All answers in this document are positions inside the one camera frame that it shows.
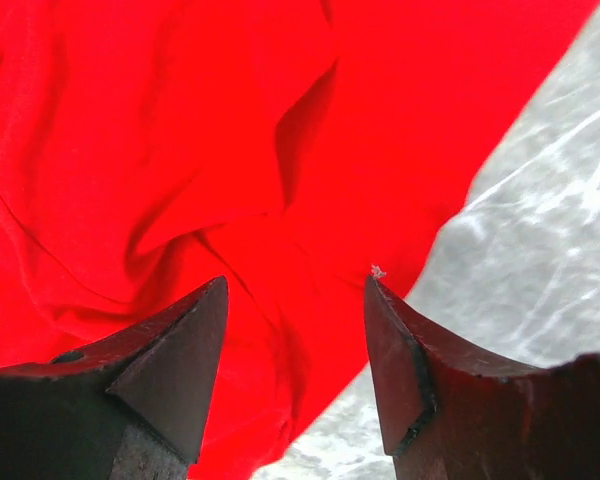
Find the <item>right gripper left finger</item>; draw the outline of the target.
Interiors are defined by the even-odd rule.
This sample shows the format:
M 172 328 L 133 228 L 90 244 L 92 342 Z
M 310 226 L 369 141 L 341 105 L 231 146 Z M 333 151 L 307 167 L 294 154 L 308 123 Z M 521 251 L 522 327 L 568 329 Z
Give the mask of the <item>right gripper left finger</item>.
M 215 278 L 49 363 L 0 368 L 0 479 L 183 479 L 200 455 L 228 317 Z

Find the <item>red t shirt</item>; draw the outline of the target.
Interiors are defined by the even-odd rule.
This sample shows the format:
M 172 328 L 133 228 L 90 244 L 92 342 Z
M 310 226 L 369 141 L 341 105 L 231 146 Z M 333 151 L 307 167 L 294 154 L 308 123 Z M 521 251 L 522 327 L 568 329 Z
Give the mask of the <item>red t shirt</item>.
M 0 366 L 225 276 L 192 479 L 278 460 L 364 367 L 593 1 L 0 1 Z

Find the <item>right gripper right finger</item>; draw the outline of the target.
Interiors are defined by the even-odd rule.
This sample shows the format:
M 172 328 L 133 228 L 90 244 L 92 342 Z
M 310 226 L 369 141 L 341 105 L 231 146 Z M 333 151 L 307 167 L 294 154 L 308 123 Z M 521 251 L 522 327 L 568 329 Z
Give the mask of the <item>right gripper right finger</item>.
M 600 353 L 538 368 L 365 285 L 385 453 L 400 479 L 600 479 Z

